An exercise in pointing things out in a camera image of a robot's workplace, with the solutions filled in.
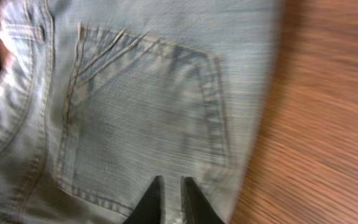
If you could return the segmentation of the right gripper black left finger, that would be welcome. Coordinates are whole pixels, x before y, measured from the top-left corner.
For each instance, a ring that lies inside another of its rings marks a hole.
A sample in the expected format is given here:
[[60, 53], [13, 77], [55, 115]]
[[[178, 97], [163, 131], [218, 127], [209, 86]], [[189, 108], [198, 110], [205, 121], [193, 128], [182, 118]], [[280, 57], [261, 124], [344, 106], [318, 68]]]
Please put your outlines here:
[[122, 224], [161, 224], [164, 213], [163, 196], [163, 177], [158, 175]]

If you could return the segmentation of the light blue denim shorts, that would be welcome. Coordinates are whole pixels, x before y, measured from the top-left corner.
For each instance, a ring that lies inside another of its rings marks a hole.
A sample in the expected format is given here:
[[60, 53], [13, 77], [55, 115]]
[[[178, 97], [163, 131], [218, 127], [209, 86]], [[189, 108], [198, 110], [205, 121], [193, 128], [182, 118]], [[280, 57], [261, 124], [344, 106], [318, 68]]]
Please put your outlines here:
[[0, 223], [123, 223], [191, 177], [229, 222], [269, 83], [275, 0], [1, 1]]

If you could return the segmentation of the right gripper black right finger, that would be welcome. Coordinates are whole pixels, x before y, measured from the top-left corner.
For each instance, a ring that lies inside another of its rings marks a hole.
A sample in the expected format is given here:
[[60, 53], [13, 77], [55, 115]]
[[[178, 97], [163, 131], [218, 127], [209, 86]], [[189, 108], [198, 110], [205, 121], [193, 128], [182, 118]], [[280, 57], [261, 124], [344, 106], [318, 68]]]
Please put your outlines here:
[[224, 224], [191, 177], [181, 178], [181, 209], [185, 224]]

